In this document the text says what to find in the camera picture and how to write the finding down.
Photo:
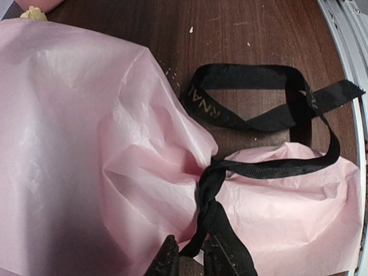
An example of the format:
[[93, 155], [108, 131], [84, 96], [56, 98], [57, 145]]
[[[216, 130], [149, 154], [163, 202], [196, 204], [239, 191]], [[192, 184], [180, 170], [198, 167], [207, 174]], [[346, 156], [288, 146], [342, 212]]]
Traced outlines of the pink and yellow roses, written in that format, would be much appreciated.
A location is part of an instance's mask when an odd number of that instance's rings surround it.
[[39, 7], [29, 6], [28, 10], [20, 15], [20, 18], [26, 18], [34, 21], [46, 21], [47, 16]]

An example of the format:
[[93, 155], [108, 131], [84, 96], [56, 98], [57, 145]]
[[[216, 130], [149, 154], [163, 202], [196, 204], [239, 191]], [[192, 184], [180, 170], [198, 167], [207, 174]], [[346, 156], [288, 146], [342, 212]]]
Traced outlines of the pink wrapping paper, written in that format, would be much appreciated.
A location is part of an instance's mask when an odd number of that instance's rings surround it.
[[[248, 120], [296, 92], [209, 95]], [[180, 256], [218, 151], [202, 123], [148, 48], [49, 21], [2, 21], [1, 274], [145, 275], [168, 235]], [[225, 160], [325, 154], [284, 143]], [[332, 275], [357, 266], [361, 195], [360, 169], [340, 156], [294, 177], [228, 172], [216, 200], [256, 275]]]

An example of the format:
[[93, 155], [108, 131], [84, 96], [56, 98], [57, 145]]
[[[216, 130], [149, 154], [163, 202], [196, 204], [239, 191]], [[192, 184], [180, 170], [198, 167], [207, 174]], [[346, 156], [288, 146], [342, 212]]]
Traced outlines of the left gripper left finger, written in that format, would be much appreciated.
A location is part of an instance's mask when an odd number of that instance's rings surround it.
[[179, 275], [179, 247], [174, 235], [168, 235], [154, 257], [145, 276]]

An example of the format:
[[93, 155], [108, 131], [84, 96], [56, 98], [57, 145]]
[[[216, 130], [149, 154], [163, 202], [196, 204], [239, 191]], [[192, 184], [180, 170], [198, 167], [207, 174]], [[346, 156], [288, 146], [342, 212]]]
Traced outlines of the black printed ribbon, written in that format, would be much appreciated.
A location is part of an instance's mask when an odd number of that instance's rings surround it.
[[[210, 95], [211, 90], [286, 90], [296, 92], [294, 99], [254, 118], [244, 120]], [[206, 64], [199, 67], [181, 102], [187, 113], [203, 122], [237, 131], [279, 132], [315, 117], [324, 118], [359, 96], [363, 90], [349, 80], [341, 80], [313, 91], [302, 73], [290, 66]], [[260, 163], [212, 160], [198, 184], [197, 230], [180, 256], [193, 258], [204, 251], [204, 242], [214, 236], [230, 270], [229, 275], [256, 275], [251, 254], [232, 229], [225, 210], [217, 200], [228, 172], [252, 179], [280, 179], [315, 173], [335, 164], [340, 143], [331, 132], [328, 151], [312, 159], [279, 159]]]

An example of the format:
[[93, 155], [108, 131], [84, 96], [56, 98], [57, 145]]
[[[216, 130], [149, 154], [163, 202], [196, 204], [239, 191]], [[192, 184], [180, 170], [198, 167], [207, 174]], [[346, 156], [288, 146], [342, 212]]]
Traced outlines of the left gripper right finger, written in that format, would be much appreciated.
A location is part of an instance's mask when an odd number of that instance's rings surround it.
[[204, 242], [204, 275], [229, 275], [228, 263], [218, 240], [210, 235]]

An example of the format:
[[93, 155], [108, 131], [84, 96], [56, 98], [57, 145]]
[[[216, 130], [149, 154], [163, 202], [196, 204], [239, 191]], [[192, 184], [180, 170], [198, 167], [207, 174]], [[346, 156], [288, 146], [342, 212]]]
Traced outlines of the aluminium front rail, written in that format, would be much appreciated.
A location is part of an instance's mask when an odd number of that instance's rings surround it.
[[346, 79], [365, 93], [352, 101], [361, 170], [362, 253], [367, 251], [367, 1], [318, 1], [336, 45]]

